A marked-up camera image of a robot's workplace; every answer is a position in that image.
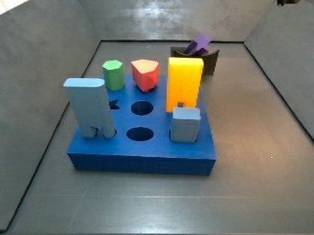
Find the gray wall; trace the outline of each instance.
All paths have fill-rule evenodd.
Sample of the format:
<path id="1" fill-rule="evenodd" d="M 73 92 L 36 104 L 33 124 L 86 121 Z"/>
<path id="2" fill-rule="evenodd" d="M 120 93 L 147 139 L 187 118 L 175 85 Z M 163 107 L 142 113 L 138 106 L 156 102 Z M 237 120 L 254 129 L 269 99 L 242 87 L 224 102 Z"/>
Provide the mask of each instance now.
<path id="1" fill-rule="evenodd" d="M 8 227 L 67 95 L 99 37 L 77 0 L 31 0 L 0 16 L 0 231 Z"/>
<path id="2" fill-rule="evenodd" d="M 275 0 L 80 0 L 104 40 L 245 41 Z"/>
<path id="3" fill-rule="evenodd" d="M 246 46 L 314 138 L 314 5 L 274 4 Z"/>

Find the circular hole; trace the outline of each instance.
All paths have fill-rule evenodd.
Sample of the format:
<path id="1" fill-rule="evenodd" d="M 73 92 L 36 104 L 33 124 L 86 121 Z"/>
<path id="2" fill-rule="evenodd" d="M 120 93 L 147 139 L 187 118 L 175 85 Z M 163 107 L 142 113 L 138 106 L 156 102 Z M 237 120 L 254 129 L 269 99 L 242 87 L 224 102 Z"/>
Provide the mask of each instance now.
<path id="1" fill-rule="evenodd" d="M 127 136 L 135 141 L 146 141 L 154 137 L 154 131 L 148 128 L 134 128 L 127 131 Z"/>
<path id="2" fill-rule="evenodd" d="M 154 106 L 148 101 L 138 101 L 132 104 L 131 110 L 134 114 L 143 116 L 152 112 Z"/>

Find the green hexagonal prism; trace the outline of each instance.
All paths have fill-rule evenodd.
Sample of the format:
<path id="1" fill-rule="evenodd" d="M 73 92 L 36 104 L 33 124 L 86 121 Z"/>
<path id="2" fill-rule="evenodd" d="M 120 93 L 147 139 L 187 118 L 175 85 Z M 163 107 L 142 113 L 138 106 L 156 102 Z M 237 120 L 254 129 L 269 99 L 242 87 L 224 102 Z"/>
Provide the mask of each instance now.
<path id="1" fill-rule="evenodd" d="M 126 86 L 123 63 L 118 60 L 103 64 L 106 86 L 111 91 L 119 91 Z"/>

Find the purple star shape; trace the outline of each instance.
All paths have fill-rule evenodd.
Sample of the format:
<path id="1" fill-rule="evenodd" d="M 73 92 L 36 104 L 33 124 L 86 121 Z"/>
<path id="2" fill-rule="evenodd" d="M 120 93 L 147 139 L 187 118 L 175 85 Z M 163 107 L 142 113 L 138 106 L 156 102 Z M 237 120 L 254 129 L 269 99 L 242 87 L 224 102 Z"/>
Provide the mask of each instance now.
<path id="1" fill-rule="evenodd" d="M 211 38 L 207 38 L 204 33 L 195 38 L 187 48 L 184 49 L 183 53 L 186 55 L 203 55 L 208 51 L 208 43 L 211 42 Z"/>

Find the blue foam block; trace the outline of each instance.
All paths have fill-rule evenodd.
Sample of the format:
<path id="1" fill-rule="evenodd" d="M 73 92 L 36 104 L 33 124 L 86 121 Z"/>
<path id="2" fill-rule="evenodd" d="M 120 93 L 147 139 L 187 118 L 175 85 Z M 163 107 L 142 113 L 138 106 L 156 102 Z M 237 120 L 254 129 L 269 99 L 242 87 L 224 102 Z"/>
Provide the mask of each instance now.
<path id="1" fill-rule="evenodd" d="M 202 111 L 198 140 L 195 143 L 183 143 L 170 141 L 172 113 L 164 111 L 166 90 L 166 76 L 159 77 L 156 88 L 150 93 L 143 93 L 131 75 L 126 76 L 123 90 L 108 90 L 110 100 L 118 99 L 116 105 L 120 107 L 112 109 L 116 135 L 106 139 L 98 133 L 88 139 L 77 128 L 67 150 L 77 170 L 198 175 L 211 173 L 216 152 L 202 92 L 198 100 Z M 154 109 L 151 110 L 147 102 L 142 102 L 139 104 L 143 106 L 134 106 L 135 113 L 140 114 L 136 115 L 131 107 L 139 101 L 150 102 Z"/>

